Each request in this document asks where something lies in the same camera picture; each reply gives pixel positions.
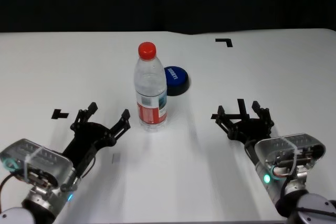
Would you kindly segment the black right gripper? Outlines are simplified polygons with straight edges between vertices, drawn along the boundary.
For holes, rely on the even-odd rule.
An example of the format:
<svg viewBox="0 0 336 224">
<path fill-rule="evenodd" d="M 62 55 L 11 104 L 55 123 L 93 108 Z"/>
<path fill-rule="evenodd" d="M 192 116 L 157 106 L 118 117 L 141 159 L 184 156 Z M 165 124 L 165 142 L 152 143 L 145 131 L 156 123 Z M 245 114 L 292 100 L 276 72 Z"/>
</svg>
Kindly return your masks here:
<svg viewBox="0 0 336 224">
<path fill-rule="evenodd" d="M 253 101 L 252 110 L 258 115 L 258 119 L 249 119 L 233 123 L 236 114 L 226 114 L 220 105 L 215 116 L 215 123 L 224 130 L 230 140 L 246 143 L 251 140 L 262 140 L 270 137 L 274 126 L 268 108 L 262 108 L 258 101 Z"/>
</svg>

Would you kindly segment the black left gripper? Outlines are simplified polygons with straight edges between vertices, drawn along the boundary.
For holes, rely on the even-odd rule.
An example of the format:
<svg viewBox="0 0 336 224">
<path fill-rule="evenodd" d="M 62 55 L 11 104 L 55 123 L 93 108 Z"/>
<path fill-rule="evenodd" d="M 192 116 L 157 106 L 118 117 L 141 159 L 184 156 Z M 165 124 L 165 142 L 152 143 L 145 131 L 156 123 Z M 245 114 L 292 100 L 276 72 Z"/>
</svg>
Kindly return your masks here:
<svg viewBox="0 0 336 224">
<path fill-rule="evenodd" d="M 98 110 L 95 102 L 91 102 L 87 109 L 79 110 L 75 121 L 70 129 L 75 132 L 73 140 L 63 151 L 62 155 L 68 158 L 75 169 L 77 177 L 81 177 L 95 154 L 97 148 L 95 144 L 103 137 L 105 147 L 113 147 L 119 138 L 128 131 L 130 112 L 125 109 L 119 121 L 110 129 L 105 131 L 105 127 L 98 123 L 88 122 L 90 117 Z"/>
</svg>

